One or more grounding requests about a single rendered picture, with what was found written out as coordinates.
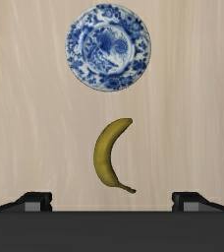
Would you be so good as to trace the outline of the yellow banana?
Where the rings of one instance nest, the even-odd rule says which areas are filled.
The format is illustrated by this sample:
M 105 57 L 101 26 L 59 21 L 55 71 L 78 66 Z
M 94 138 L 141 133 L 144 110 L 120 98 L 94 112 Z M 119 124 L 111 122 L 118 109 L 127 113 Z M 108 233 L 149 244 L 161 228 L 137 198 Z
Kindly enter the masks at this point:
M 103 129 L 95 143 L 93 164 L 95 172 L 103 184 L 108 187 L 121 188 L 131 194 L 135 194 L 137 192 L 136 189 L 119 181 L 111 162 L 111 154 L 115 142 L 132 123 L 132 118 L 120 118 Z

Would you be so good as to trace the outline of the blue and white plate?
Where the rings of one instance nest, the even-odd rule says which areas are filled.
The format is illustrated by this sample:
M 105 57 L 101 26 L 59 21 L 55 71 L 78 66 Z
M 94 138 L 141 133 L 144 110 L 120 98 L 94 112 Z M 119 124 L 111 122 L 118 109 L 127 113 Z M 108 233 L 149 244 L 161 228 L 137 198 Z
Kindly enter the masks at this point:
M 132 10 L 98 4 L 71 24 L 65 52 L 71 71 L 84 85 L 117 92 L 133 85 L 146 70 L 151 40 L 146 25 Z

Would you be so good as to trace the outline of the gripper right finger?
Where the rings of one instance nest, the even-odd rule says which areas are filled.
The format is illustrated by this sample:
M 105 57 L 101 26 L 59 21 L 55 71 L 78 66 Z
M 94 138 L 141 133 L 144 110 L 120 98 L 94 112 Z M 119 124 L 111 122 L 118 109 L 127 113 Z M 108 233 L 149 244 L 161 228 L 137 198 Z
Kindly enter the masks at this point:
M 173 212 L 224 212 L 224 206 L 209 202 L 198 192 L 173 192 Z

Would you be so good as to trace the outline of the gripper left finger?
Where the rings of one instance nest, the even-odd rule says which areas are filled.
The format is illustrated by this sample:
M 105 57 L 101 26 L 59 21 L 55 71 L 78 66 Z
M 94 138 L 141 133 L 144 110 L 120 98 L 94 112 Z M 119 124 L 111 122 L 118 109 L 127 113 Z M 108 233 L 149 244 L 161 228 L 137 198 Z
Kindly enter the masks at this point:
M 26 192 L 15 202 L 0 206 L 0 212 L 51 212 L 51 192 Z

